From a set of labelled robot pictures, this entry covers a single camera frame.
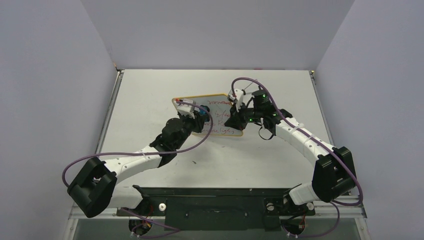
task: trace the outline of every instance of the small whiteboard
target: small whiteboard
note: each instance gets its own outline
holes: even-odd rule
[[[210,114],[212,115],[213,119],[213,127],[210,135],[230,137],[243,136],[243,131],[224,126],[224,123],[230,118],[230,109],[232,106],[232,103],[227,99],[227,94],[220,93],[211,95],[175,97],[172,99],[172,102],[174,102],[175,99],[190,99],[195,101],[196,105],[205,105],[209,107]],[[211,122],[205,122],[201,133],[193,132],[193,134],[206,135],[210,127]]]

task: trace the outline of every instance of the robotic arm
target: robotic arm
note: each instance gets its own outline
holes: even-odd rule
[[[322,146],[313,142],[311,136],[328,149],[333,150],[333,153],[356,176],[349,149],[346,147],[336,148],[323,142],[305,129],[304,125],[299,123],[288,111],[280,109],[279,111],[285,119],[295,127],[290,126],[276,112],[267,91],[259,89],[252,93],[252,108],[243,103],[245,94],[243,90],[235,89],[234,94],[228,95],[228,100],[233,102],[233,106],[230,110],[230,118],[225,122],[225,126],[243,130],[248,123],[261,125],[262,128],[269,130],[273,136],[285,140],[296,148],[314,167],[312,181],[292,188],[284,199],[285,205],[294,204],[298,206],[317,200],[329,203],[355,187],[354,180],[346,170]],[[310,137],[298,131],[298,129],[302,129]]]
[[[93,157],[85,163],[67,192],[88,218],[97,216],[108,207],[135,208],[143,200],[140,193],[133,187],[115,186],[135,174],[168,164],[177,156],[175,151],[181,148],[191,133],[201,133],[205,122],[210,121],[205,111],[195,110],[193,104],[196,103],[192,100],[178,100],[174,104],[179,118],[169,119],[152,143],[135,152],[145,155],[105,161]],[[209,112],[207,106],[201,107]]]

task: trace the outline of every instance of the gray wall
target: gray wall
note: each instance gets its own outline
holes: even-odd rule
[[[61,239],[116,70],[79,0],[3,0],[0,33],[0,238]]]
[[[81,0],[121,69],[313,70],[354,0]]]
[[[316,70],[373,239],[423,239],[424,1],[356,0]]]

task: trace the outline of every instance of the white table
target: white table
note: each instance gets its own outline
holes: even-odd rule
[[[279,108],[292,113],[308,130],[329,142],[308,71],[126,69],[101,151],[142,149],[161,133],[168,119],[177,117],[172,98],[228,93],[232,80],[237,77],[258,79],[269,89]],[[249,83],[239,81],[236,87],[243,89]],[[246,91],[257,89],[252,84]],[[312,166],[296,149],[278,137],[262,140],[258,129],[249,124],[242,137],[210,136],[199,147],[178,154],[169,164],[141,172],[120,184],[172,188],[291,188],[312,180]],[[190,136],[181,149],[200,139]]]

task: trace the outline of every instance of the metal frame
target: metal frame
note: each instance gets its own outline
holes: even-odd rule
[[[125,70],[119,70],[117,73],[117,77],[116,77],[116,81],[115,81],[115,86],[113,88],[112,94],[111,94],[111,98],[110,98],[110,102],[109,102],[109,107],[105,116],[105,120],[102,126],[102,130],[101,130],[101,134],[99,136],[99,141],[98,141],[98,145],[97,145],[97,149],[96,149],[96,153],[100,153],[102,151],[103,148],[103,144],[105,141],[105,137],[106,137],[106,133],[109,127],[109,122],[115,107],[115,102],[118,96],[118,92],[121,86],[121,82],[124,76]],[[318,93],[317,93],[317,89],[315,86],[315,80],[314,80],[314,76],[313,73],[310,71],[310,78],[311,78],[311,83],[313,85],[313,89],[315,91],[315,95],[316,98],[318,100],[318,105],[321,111],[321,115],[323,117],[323,121],[324,121],[324,125],[328,134],[328,138],[330,143],[333,145],[333,138],[330,132],[330,129],[328,127],[328,123],[327,120],[325,118],[325,114],[322,110],[322,106],[321,106],[321,102],[320,99],[318,97]],[[357,202],[358,201],[358,197],[355,195],[346,195],[346,196],[341,196],[339,197],[343,202],[346,203],[350,203],[350,202]],[[337,218],[337,211],[336,209],[329,203],[325,203],[322,201],[315,201],[315,215],[309,216],[309,218],[314,218],[314,219],[334,219]],[[365,222],[366,218],[366,213],[365,210],[363,208],[363,206],[338,206],[339,210],[340,210],[340,218],[345,218],[345,219],[355,219],[356,225],[358,227],[358,232],[359,235],[361,237],[361,239],[363,240],[369,240],[371,239],[369,232],[368,232],[368,228],[367,228],[367,224]],[[75,229],[78,223],[78,219],[85,219],[86,216],[84,215],[84,213],[81,211],[81,209],[76,206],[74,204],[74,206],[72,206],[70,215],[69,215],[69,221],[66,227],[66,232],[65,232],[65,238],[67,240],[71,240],[73,239],[74,233],[75,233]],[[152,219],[165,219],[165,216],[152,216]],[[288,218],[288,216],[280,216],[280,219],[286,219]],[[101,214],[99,214],[98,216],[94,217],[93,219],[136,219],[136,217],[133,216],[118,216],[117,215],[117,209],[116,208],[107,208],[105,209]]]

